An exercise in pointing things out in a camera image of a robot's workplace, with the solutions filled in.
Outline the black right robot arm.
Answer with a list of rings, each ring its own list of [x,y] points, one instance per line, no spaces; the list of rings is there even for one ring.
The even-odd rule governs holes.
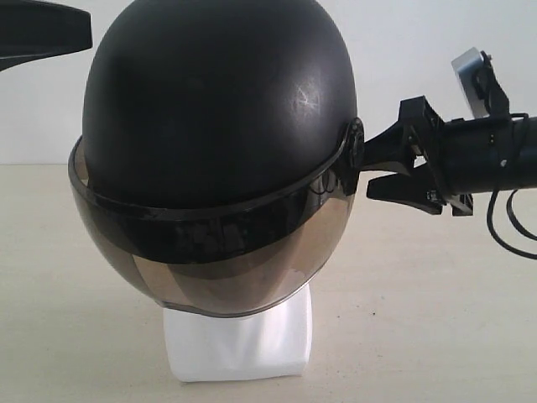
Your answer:
[[[473,214],[477,193],[536,186],[536,120],[524,113],[445,122],[425,97],[403,100],[397,121],[364,146],[376,201],[440,215]]]

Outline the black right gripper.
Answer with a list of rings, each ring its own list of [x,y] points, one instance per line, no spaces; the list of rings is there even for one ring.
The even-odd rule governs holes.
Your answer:
[[[398,121],[364,144],[363,171],[393,173],[368,182],[368,199],[440,215],[473,215],[473,195],[493,189],[499,147],[510,130],[508,112],[445,122],[425,97],[404,100]],[[419,157],[425,163],[414,168]]]

